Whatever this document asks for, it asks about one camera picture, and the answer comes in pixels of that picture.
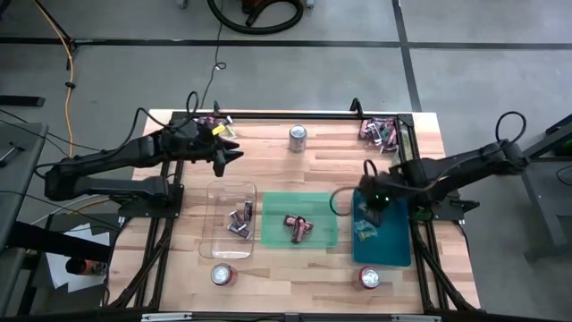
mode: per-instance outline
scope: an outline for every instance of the green tray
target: green tray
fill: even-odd
[[[286,215],[303,216],[314,229],[295,244]],[[331,248],[338,246],[338,222],[325,192],[266,192],[262,198],[262,244],[275,248]]]

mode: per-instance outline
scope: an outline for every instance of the clear plastic container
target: clear plastic container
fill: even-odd
[[[245,239],[227,229],[229,214],[238,211],[243,218],[245,201],[252,202],[252,219],[245,228],[252,232]],[[256,230],[257,187],[252,182],[211,182],[206,188],[206,213],[203,239],[198,252],[204,258],[247,258],[252,253]]]

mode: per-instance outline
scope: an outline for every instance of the white paper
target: white paper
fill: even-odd
[[[91,234],[91,229],[89,224],[77,226],[71,231],[64,233],[71,237],[81,238],[86,241],[97,242],[109,246],[109,233],[101,233],[97,235]],[[69,257],[57,254],[47,253],[47,263],[50,267],[50,275],[52,276],[52,282],[54,287],[58,288],[64,284],[68,284],[68,292],[75,292],[82,290],[94,285],[102,284],[105,280],[105,276],[84,276],[84,275],[74,275],[70,274],[65,270],[65,264],[67,263]]]

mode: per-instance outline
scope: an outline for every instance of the silver soda can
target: silver soda can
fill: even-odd
[[[354,276],[354,287],[358,290],[373,290],[380,284],[379,275],[371,267],[362,267]]]
[[[215,265],[211,271],[211,280],[218,286],[231,286],[236,283],[238,277],[236,269],[224,263]]]
[[[306,149],[307,131],[302,125],[294,125],[290,129],[290,151],[294,153],[304,152]]]

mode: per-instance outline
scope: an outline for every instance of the teal tray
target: teal tray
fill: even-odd
[[[295,244],[286,215],[303,216],[314,229]],[[262,198],[262,244],[274,248],[332,248],[338,246],[338,222],[324,192],[266,192]]]
[[[383,211],[383,223],[376,230],[377,236],[359,240],[357,226],[364,223],[364,213],[359,207],[366,202],[361,193],[354,191],[352,199],[351,256],[361,264],[408,267],[411,265],[409,247],[408,205],[404,199],[392,202]]]

